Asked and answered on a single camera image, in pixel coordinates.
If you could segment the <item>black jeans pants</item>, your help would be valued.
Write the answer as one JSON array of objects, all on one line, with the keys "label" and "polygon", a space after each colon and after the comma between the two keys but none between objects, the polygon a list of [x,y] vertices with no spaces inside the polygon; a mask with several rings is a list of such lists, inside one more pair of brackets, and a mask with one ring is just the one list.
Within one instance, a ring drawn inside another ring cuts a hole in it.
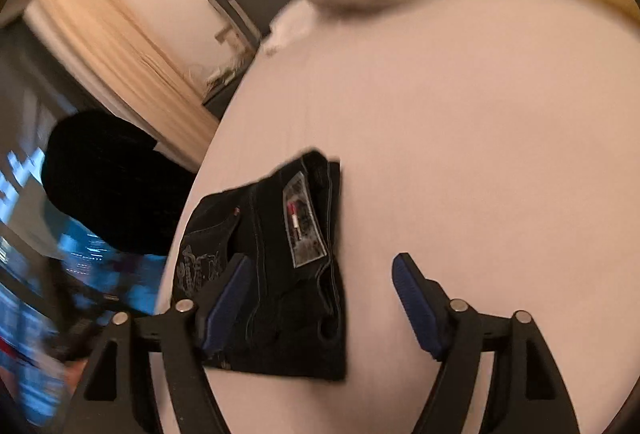
[{"label": "black jeans pants", "polygon": [[198,340],[209,367],[341,381],[346,303],[334,253],[341,167],[309,150],[269,176],[206,195],[181,239],[172,302],[196,298],[236,254],[253,275],[222,341]]}]

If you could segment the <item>beige curtain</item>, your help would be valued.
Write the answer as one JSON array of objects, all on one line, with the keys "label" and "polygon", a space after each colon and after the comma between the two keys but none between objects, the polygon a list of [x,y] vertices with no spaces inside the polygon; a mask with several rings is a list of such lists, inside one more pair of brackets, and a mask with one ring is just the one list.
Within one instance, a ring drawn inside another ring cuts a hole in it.
[{"label": "beige curtain", "polygon": [[187,168],[218,127],[201,94],[123,0],[33,0],[53,33],[114,100]]}]

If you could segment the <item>white pillow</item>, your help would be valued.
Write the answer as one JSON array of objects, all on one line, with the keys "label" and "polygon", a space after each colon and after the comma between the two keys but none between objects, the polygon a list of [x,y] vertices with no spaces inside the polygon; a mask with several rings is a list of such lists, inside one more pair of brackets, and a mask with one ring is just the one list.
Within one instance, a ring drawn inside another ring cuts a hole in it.
[{"label": "white pillow", "polygon": [[271,56],[306,37],[323,21],[323,13],[308,0],[292,0],[269,23],[260,51]]}]

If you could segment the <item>white bed mattress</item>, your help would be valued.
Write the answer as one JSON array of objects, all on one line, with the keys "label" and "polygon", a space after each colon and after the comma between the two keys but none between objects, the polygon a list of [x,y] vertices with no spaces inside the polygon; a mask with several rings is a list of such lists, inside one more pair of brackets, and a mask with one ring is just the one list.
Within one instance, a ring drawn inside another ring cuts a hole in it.
[{"label": "white bed mattress", "polygon": [[212,370],[235,433],[408,433],[437,365],[395,255],[536,320],[585,433],[639,375],[639,30],[590,0],[422,0],[257,59],[186,211],[316,148],[342,166],[341,384]]}]

